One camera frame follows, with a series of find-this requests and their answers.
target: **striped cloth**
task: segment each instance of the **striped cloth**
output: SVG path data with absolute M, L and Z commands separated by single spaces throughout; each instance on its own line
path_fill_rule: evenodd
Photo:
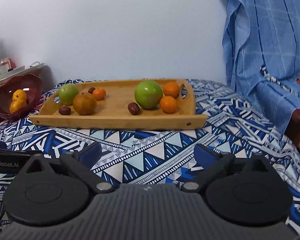
M 228 0 L 222 45 L 227 84 L 284 133 L 300 108 L 300 0 Z

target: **bowl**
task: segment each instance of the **bowl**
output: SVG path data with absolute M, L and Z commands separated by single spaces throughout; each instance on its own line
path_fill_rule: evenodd
M 9 111 L 13 93 L 22 89 L 27 93 L 28 104 L 13 112 Z M 4 120 L 16 121 L 26 117 L 29 112 L 38 104 L 42 95 L 42 80 L 32 74 L 11 78 L 7 83 L 0 87 L 0 117 Z

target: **orange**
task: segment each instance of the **orange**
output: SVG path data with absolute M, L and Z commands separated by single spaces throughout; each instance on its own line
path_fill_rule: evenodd
M 178 110 L 177 100 L 171 96 L 166 96 L 160 100 L 160 108 L 164 113 L 173 114 Z
M 23 99 L 17 99 L 15 101 L 12 101 L 9 108 L 10 113 L 12 114 L 13 112 L 19 110 L 20 108 L 25 107 L 26 105 L 27 103 Z
M 165 96 L 172 96 L 173 98 L 177 98 L 180 93 L 180 87 L 177 83 L 170 82 L 163 87 L 162 91 Z
M 92 92 L 92 95 L 95 100 L 102 100 L 106 96 L 106 91 L 103 88 L 97 88 Z
M 12 101 L 15 101 L 15 100 L 18 100 L 18 99 L 22 99 L 24 101 L 27 101 L 27 99 L 28 99 L 27 93 L 25 91 L 23 91 L 22 89 L 16 90 L 12 95 Z

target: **round pad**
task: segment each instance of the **round pad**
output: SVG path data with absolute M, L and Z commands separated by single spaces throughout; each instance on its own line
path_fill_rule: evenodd
M 77 216 L 89 203 L 82 182 L 49 172 L 34 172 L 16 178 L 3 196 L 9 217 L 31 226 L 56 225 Z
M 244 226 L 277 223 L 292 204 L 287 185 L 279 177 L 259 171 L 215 180 L 206 190 L 206 200 L 220 217 Z

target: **blue patterned tablecloth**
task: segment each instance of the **blue patterned tablecloth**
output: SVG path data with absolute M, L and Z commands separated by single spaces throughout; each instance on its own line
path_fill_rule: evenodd
M 66 83 L 82 82 L 81 80 Z M 203 168 L 193 156 L 196 143 L 249 158 L 262 152 L 289 184 L 293 204 L 286 221 L 300 234 L 300 154 L 269 120 L 228 87 L 208 81 L 188 80 L 196 96 L 196 114 L 206 114 L 202 129 L 181 131 L 86 130 L 38 127 L 29 118 L 0 124 L 0 141 L 11 150 L 41 150 L 46 158 L 80 151 L 94 141 L 104 157 L 92 171 L 115 186 L 120 183 L 182 183 Z M 41 104 L 64 83 L 42 96 Z M 2 196 L 14 175 L 0 174 L 0 231 L 9 224 Z

